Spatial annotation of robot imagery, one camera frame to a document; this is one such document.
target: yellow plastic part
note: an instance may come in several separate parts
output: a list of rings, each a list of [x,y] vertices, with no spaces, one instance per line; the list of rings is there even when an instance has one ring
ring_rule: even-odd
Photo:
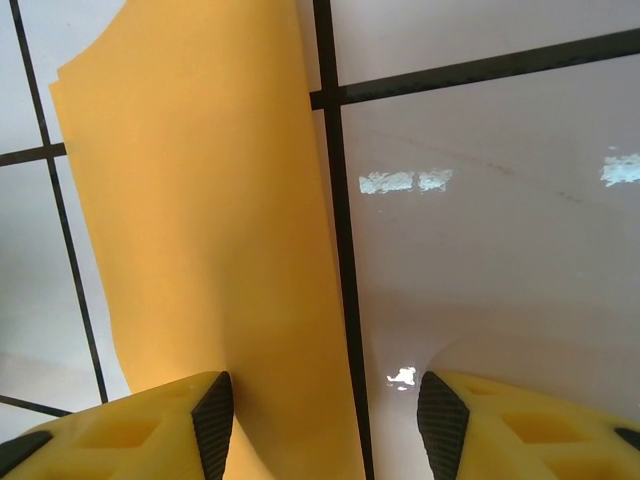
[[[4,480],[204,479],[191,411],[217,376],[202,373],[40,425],[32,431],[53,438]]]
[[[225,478],[364,478],[294,0],[130,0],[52,93],[132,391],[229,370]]]
[[[637,480],[640,452],[615,433],[640,425],[460,373],[438,373],[470,410],[457,480]]]

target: black grout line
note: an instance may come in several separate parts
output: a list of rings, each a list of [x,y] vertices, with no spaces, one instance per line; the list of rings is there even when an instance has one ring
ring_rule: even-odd
[[[67,412],[66,410],[47,407],[46,405],[40,405],[39,403],[33,403],[27,400],[7,397],[6,395],[0,395],[0,403],[11,405],[12,407],[24,408],[25,410],[31,410],[32,412],[44,413],[45,415],[51,415],[53,417],[65,417],[67,415],[71,415],[71,412]]]
[[[342,286],[342,305],[349,370],[351,372],[351,387],[353,389],[360,432],[360,447],[362,449],[365,478],[374,480],[369,402],[367,399],[367,381],[365,377],[362,332],[360,329],[360,306],[351,227],[351,209],[349,207],[344,132],[342,130],[341,107],[336,95],[339,84],[331,1],[313,0],[313,11],[318,42],[320,80],[326,100],[324,120],[327,134],[331,194],[333,198],[333,215],[338,247],[338,264]]]
[[[427,92],[640,54],[640,28],[339,87],[340,105]],[[314,110],[328,98],[311,93]]]
[[[29,91],[31,93],[31,99],[33,100],[33,108],[36,112],[36,118],[38,119],[40,136],[42,137],[44,148],[50,149],[52,145],[49,139],[49,131],[47,130],[47,122],[44,117],[44,110],[42,109],[42,101],[40,100],[40,94],[38,92],[38,84],[36,82],[36,75],[33,70],[33,63],[31,62],[31,55],[29,54],[29,45],[27,43],[27,36],[24,31],[24,24],[22,23],[22,16],[20,15],[20,7],[18,6],[18,0],[9,0],[9,3],[11,5],[11,12],[13,14],[13,23],[16,28],[16,34],[18,36],[18,43],[20,45],[20,53],[22,54],[22,62],[24,63],[25,72],[27,74]],[[89,352],[91,354],[91,362],[93,363],[93,370],[95,372],[96,382],[98,384],[98,391],[100,392],[100,399],[102,403],[106,403],[109,401],[107,396],[107,388],[104,382],[104,376],[102,374],[102,367],[100,366],[100,357],[98,356],[98,349],[96,348],[96,341],[93,335],[93,328],[91,326],[91,319],[89,317],[89,309],[87,308],[87,301],[84,295],[84,288],[82,286],[82,278],[80,276],[80,268],[78,266],[78,258],[73,246],[73,238],[71,237],[71,229],[69,228],[67,211],[64,206],[62,189],[60,188],[60,182],[58,179],[58,171],[56,169],[56,163],[53,159],[53,155],[51,155],[50,152],[48,152],[46,160],[47,168],[49,169],[49,176],[51,178],[53,195],[56,200],[56,207],[58,208],[58,216],[60,217],[60,226],[62,227],[64,243],[67,247],[67,254],[69,256],[71,273],[73,275],[73,282],[76,288],[76,295],[78,297],[78,305],[80,307],[80,314],[82,315],[82,323],[84,325],[87,343],[89,344]]]
[[[29,148],[17,152],[0,154],[0,167],[16,165],[18,163],[46,160],[48,157],[62,157],[67,154],[64,143],[54,143],[48,147]]]

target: black rubber pad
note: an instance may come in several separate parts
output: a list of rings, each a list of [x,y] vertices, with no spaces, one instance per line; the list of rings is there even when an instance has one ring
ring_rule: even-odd
[[[640,432],[630,428],[616,428],[616,433],[629,445],[640,452]]]
[[[435,480],[455,480],[458,475],[468,423],[469,409],[460,397],[435,373],[425,373],[418,397],[418,429]]]
[[[233,427],[233,389],[222,372],[191,412],[200,461],[206,480],[221,480]]]
[[[0,478],[16,468],[53,438],[44,430],[0,444]]]

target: yellow paper sheet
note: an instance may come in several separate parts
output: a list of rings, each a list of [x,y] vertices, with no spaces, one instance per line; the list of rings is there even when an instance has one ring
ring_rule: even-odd
[[[130,0],[52,86],[134,392],[227,369],[225,479],[364,477],[293,0]]]

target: white tile floor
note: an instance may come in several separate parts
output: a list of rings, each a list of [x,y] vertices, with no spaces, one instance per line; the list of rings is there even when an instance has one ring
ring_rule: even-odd
[[[20,1],[53,142],[47,85],[122,2]],[[312,2],[299,6],[317,90]],[[343,84],[640,25],[636,0],[333,8]],[[0,56],[0,153],[39,146],[6,2]],[[639,75],[640,59],[629,57],[343,109],[377,480],[428,469],[415,386],[389,380],[411,383],[428,365],[640,420]],[[322,148],[323,116],[314,116]],[[56,163],[107,390],[118,398],[128,389],[95,259],[66,158]],[[397,175],[384,183],[376,172]],[[0,394],[67,410],[99,403],[42,161],[0,168]],[[48,418],[0,405],[0,441]]]

